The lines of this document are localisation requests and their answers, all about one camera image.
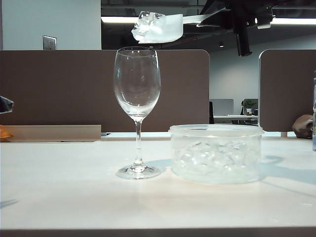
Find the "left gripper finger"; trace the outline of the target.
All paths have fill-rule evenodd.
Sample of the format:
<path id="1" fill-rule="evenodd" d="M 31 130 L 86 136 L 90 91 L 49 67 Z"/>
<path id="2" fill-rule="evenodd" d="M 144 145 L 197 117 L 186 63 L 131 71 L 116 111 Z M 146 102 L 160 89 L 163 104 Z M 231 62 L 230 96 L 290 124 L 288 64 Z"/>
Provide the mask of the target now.
<path id="1" fill-rule="evenodd" d="M 3 96 L 0 96 L 0 113 L 11 113 L 13 110 L 14 102 Z"/>

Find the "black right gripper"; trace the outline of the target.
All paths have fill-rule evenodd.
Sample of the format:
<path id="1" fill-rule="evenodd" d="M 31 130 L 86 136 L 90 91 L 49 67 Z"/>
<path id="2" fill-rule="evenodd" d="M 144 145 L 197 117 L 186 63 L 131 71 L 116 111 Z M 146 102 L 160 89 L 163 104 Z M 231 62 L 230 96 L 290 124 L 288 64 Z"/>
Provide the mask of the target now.
<path id="1" fill-rule="evenodd" d="M 255 8 L 256 0 L 232 0 L 231 9 L 224 0 L 207 0 L 200 14 L 216 14 L 220 11 L 232 11 L 233 27 L 246 26 L 251 27 L 255 25 Z M 197 27 L 230 27 L 230 16 L 210 16 L 200 23 Z"/>

